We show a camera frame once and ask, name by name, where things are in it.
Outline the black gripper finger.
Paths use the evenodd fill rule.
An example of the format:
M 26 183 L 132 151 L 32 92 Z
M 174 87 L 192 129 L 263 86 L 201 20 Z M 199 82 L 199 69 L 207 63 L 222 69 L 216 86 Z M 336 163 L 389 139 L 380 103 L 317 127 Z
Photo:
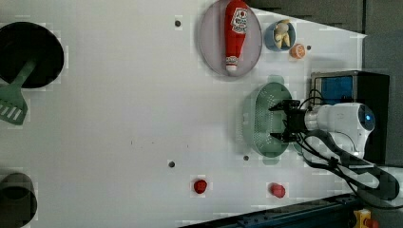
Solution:
M 274 105 L 273 107 L 270 107 L 269 110 L 270 111 L 284 110 L 284 103 L 280 102 L 280 103 Z
M 288 133 L 271 133 L 271 136 L 282 141 L 282 142 L 289 142 L 290 137 Z

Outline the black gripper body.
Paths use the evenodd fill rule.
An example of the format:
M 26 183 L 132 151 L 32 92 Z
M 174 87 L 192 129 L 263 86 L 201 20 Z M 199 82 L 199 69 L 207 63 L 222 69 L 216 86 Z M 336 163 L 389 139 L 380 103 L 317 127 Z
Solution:
M 305 109 L 301 109 L 298 100 L 283 100 L 283 111 L 286 115 L 285 129 L 282 138 L 285 142 L 296 142 L 298 133 L 306 133 Z

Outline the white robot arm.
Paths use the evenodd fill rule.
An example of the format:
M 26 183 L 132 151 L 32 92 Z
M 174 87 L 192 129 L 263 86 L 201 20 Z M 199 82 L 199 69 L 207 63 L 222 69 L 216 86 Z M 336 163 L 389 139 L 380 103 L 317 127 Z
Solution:
M 375 128 L 372 110 L 360 103 L 322 104 L 308 109 L 300 107 L 298 100 L 283 100 L 270 111 L 283 111 L 285 129 L 283 133 L 272 133 L 281 141 L 289 142 L 297 133 L 313 133 L 321 130 L 334 136 L 338 143 L 349 140 L 351 153 L 364 158 L 365 147 Z

